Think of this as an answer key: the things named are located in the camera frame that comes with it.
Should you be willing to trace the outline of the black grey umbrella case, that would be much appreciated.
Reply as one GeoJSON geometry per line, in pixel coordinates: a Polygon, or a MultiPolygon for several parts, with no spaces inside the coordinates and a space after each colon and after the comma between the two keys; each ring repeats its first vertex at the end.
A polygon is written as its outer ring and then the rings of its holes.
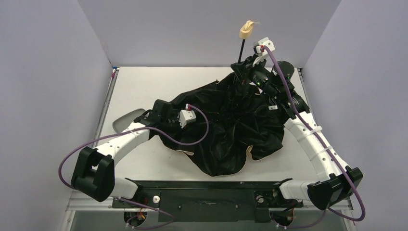
{"type": "Polygon", "coordinates": [[[142,115],[146,110],[139,108],[136,110],[133,110],[123,116],[120,116],[118,119],[116,119],[112,123],[112,127],[116,133],[121,133],[123,132],[126,128],[129,127],[130,123],[134,121],[135,118],[139,117],[142,115]]]}

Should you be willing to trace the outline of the beige folding umbrella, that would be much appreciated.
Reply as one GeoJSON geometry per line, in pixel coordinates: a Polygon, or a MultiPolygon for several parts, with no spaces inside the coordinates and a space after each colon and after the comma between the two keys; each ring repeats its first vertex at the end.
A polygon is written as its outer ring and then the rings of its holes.
{"type": "Polygon", "coordinates": [[[184,152],[212,177],[239,172],[248,155],[260,160],[282,148],[283,111],[252,82],[235,80],[232,71],[220,81],[179,94],[169,103],[194,111],[196,121],[169,134],[156,131],[164,146],[184,152]]]}

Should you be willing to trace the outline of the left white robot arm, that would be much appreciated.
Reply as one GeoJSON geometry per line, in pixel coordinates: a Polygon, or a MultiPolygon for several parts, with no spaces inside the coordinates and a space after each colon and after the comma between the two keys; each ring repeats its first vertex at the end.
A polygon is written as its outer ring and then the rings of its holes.
{"type": "Polygon", "coordinates": [[[174,128],[180,128],[181,110],[163,100],[156,100],[153,108],[140,115],[123,131],[123,135],[91,148],[79,149],[76,166],[71,178],[71,186],[98,202],[108,197],[131,199],[138,186],[131,180],[116,176],[115,166],[138,145],[157,134],[157,128],[169,134],[174,128]]]}

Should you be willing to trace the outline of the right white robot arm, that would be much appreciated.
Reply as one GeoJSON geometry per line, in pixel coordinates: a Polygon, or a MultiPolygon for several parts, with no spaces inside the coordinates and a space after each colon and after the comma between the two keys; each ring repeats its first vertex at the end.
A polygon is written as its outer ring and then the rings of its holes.
{"type": "Polygon", "coordinates": [[[265,59],[253,55],[231,68],[242,83],[252,82],[283,111],[284,127],[296,138],[318,178],[316,182],[287,180],[279,185],[279,192],[285,199],[306,200],[320,210],[331,209],[355,194],[363,174],[359,168],[351,168],[324,137],[322,127],[291,82],[295,68],[289,62],[275,61],[268,71],[265,64],[265,59]]]}

